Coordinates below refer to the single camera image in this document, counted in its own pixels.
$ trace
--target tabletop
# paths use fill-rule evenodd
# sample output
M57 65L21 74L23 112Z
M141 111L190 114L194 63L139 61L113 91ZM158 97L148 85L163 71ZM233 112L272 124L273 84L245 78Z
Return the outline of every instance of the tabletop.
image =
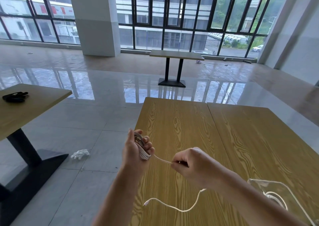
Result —
M29 93L23 103L8 103L2 99L4 95L19 91ZM71 94L70 90L28 84L17 84L0 91L0 140Z
M147 97L135 129L148 135L161 159L171 161L176 152L199 147L229 169L233 169L206 103ZM155 157L140 181L130 225L196 226L246 225L238 212L214 191L206 190L197 205L181 213L153 200L182 210L189 209L202 188L190 185L169 164Z
M286 184L319 218L319 155L265 107L207 103L234 171Z
M166 57L166 58L177 58L177 59L186 59L186 60L205 60L201 54L194 52L182 52L182 51L172 51L172 50L159 50L152 49L150 56L155 57Z

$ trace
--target person's left hand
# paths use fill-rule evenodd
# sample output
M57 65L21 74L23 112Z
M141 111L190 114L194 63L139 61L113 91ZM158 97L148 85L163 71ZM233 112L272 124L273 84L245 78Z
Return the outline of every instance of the person's left hand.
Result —
M136 130L136 132L139 134L143 133L142 130ZM143 141L145 142L145 148L149 154L153 155L155 149L150 142L150 138L148 136L144 136ZM134 173L135 176L140 178L148 169L148 165L150 163L149 160L150 159L145 160L140 157L138 144L134 141L134 131L130 129L122 152L122 168L130 170L131 173Z

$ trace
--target table leg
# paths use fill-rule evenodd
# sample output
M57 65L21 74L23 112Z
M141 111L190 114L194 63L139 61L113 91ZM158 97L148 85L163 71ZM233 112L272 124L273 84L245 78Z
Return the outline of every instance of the table leg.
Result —
M185 81L181 81L181 69L183 67L184 59L180 59L178 72L177 72L177 79L176 80L169 80L168 79L168 70L169 70L169 58L166 58L166 69L165 69L165 79L159 79L159 85L165 86L176 86L176 87L186 87Z
M21 129L8 140L28 164L7 185L0 184L0 225L9 226L68 154L36 151Z

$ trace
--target glossy floor tile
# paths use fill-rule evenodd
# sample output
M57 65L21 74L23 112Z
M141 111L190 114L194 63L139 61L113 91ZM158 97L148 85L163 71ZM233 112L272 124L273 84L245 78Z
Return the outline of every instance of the glossy floor tile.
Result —
M72 90L22 128L34 147L69 155L90 151L81 160L67 158L13 225L89 225L121 165L127 131L135 127L146 97L267 107L319 153L319 93L281 71L258 64L189 61L182 72L186 88L165 87L158 86L165 72L160 58L0 47L5 47L0 49L0 89L28 83ZM177 65L171 63L171 79ZM25 165L8 140L0 141L0 183Z

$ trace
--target hand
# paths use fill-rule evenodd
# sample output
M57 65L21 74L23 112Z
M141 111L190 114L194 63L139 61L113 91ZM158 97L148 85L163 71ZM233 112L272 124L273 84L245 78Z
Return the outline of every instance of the hand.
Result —
M176 153L171 166L199 188L215 190L222 186L222 179L231 172L198 147Z
M136 130L136 132L139 134L143 133L142 130ZM149 154L153 155L155 149L150 142L150 138L148 136L144 136L143 141L145 142L145 148L148 150ZM140 178L148 169L149 163L149 159L141 159L139 155L138 144L134 141L134 132L132 129L130 129L122 152L121 168L124 170L129 170L130 173L134 174L134 176Z

